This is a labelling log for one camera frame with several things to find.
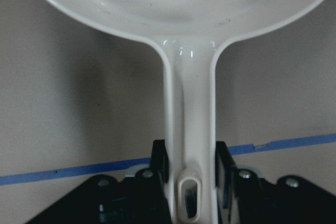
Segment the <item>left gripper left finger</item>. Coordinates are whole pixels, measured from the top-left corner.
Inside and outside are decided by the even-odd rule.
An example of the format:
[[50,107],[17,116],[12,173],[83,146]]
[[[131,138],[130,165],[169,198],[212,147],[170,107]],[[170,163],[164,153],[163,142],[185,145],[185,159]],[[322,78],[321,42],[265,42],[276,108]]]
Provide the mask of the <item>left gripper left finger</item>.
[[160,172],[164,182],[169,181],[169,157],[165,140],[154,140],[151,153],[151,168]]

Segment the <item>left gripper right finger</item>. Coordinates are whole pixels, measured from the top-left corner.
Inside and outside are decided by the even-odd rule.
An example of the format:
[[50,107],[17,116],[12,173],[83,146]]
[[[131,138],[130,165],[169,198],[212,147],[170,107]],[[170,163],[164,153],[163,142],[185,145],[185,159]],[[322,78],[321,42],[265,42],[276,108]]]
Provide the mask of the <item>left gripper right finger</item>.
[[236,167],[233,157],[224,141],[216,141],[215,148],[215,179],[229,177],[232,169]]

